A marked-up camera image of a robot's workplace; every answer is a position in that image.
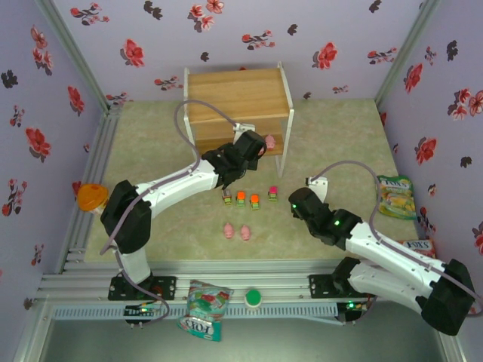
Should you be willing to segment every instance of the green button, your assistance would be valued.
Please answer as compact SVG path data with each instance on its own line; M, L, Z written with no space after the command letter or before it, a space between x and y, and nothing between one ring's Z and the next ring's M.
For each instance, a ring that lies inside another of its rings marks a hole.
M262 302L262 295L256 289L250 290L248 293L245 294L245 298L247 300L248 305L259 305Z

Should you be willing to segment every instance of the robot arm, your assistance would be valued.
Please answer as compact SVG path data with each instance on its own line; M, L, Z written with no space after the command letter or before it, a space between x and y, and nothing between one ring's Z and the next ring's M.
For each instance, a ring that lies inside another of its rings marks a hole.
M303 220L310 234L325 244L358 254L385 269L345 258L332 274L334 286L405 305L435 329L455 336L475 299L442 275L450 275L474 291L465 265L455 259L446 264L420 255L379 232L378 240L359 216L344 209L330 210L319 198L325 194L318 192L318 186L310 181L307 184L288 199L293 216Z
M109 236L131 202L145 194L133 206L115 236L124 270L135 284L144 282L151 275L145 245L150 237L152 219L189 196L219 186L225 189L242 178L246 170L257 169L260 153L263 155L266 151L266 144L253 129L250 125L237 124L234 143L204 153L200 162L176 173L135 186L127 180L116 185L100 216Z

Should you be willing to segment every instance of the snack bag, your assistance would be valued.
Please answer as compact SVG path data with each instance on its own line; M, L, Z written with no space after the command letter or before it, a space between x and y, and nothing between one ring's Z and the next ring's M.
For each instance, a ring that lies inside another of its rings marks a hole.
M436 249L432 239L399 241L399 243L417 253L436 259Z
M398 219L416 219L413 199L413 184L406 176L388 177L379 175L381 199L379 211Z
M188 307L185 316L178 320L178 327L199 338L219 342L221 318L225 315L232 294L233 290L229 288L191 281Z

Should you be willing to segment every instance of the green cap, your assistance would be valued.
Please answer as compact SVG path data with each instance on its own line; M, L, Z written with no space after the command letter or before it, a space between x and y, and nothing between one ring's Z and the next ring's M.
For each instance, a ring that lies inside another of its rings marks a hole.
M256 289L249 290L245 294L245 302L250 307L257 307L262 303L262 295Z

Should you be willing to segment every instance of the black mounting plate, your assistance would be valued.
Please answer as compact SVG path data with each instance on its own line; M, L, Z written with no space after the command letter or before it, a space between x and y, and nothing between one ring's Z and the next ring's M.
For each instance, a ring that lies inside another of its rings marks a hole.
M164 300L174 300L176 277L150 277L141 283L140 287L160 295ZM111 279L107 299L112 301L146 301L152 300L152 297L134 288L124 277L118 276Z
M327 298L367 298L366 293L359 293L350 288L340 291L334 286L334 279L330 274L309 275L310 296L313 299Z

